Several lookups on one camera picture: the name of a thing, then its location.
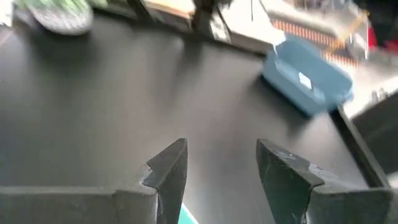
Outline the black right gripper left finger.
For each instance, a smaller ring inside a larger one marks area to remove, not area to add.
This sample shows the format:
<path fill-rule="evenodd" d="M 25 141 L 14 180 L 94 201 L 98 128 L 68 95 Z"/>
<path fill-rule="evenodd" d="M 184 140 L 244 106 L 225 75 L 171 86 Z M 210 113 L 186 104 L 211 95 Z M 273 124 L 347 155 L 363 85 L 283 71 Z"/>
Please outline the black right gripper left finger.
<path fill-rule="evenodd" d="M 0 224 L 178 224 L 188 141 L 179 138 L 125 184 L 0 187 Z"/>

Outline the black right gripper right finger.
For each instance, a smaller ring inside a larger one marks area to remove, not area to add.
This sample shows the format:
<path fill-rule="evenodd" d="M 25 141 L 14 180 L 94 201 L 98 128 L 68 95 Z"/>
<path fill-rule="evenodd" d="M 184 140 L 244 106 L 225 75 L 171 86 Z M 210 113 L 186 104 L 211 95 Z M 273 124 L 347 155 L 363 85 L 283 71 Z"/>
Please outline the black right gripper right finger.
<path fill-rule="evenodd" d="M 256 160 L 276 224 L 398 224 L 398 189 L 361 189 L 267 139 Z"/>

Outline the green white round object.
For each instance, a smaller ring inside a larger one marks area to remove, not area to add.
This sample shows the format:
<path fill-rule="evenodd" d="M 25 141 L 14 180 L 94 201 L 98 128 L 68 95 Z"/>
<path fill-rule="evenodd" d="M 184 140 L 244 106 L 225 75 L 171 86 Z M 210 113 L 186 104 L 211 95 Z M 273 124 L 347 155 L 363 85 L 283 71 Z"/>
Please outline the green white round object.
<path fill-rule="evenodd" d="M 45 29 L 60 35 L 83 35 L 93 25 L 93 9 L 87 0 L 14 0 Z"/>

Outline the black partition panel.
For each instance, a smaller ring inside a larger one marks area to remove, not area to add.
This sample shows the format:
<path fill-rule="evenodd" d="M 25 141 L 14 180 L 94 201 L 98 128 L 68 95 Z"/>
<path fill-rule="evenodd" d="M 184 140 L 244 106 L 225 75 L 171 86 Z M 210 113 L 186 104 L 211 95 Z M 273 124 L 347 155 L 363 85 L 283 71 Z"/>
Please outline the black partition panel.
<path fill-rule="evenodd" d="M 398 92 L 369 106 L 352 122 L 386 174 L 398 171 Z"/>

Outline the light blue plastic bin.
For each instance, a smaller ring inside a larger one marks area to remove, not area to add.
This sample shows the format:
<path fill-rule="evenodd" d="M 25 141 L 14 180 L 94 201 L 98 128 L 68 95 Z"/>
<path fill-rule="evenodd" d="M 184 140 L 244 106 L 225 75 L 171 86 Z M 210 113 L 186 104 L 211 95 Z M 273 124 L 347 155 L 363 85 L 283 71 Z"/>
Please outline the light blue plastic bin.
<path fill-rule="evenodd" d="M 307 116 L 332 111 L 354 98 L 348 73 L 326 61 L 316 46 L 292 35 L 270 49 L 262 76 Z"/>

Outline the orange striped barrier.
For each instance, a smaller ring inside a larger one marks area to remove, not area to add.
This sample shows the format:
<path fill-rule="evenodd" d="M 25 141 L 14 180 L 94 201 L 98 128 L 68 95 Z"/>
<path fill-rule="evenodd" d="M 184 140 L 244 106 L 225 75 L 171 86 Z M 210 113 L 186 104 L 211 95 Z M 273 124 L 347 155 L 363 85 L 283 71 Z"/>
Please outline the orange striped barrier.
<path fill-rule="evenodd" d="M 359 66 L 359 61 L 350 55 L 345 44 L 331 33 L 286 19 L 271 19 L 271 23 L 276 29 L 315 44 L 321 50 L 323 57 L 330 62 L 353 68 Z"/>

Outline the teal plastic bin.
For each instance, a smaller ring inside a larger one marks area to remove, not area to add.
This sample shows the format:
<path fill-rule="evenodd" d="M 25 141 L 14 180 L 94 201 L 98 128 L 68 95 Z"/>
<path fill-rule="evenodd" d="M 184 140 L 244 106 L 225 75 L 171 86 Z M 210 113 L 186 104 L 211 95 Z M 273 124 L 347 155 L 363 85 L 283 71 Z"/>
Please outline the teal plastic bin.
<path fill-rule="evenodd" d="M 184 203 L 181 205 L 178 224 L 199 224 Z"/>

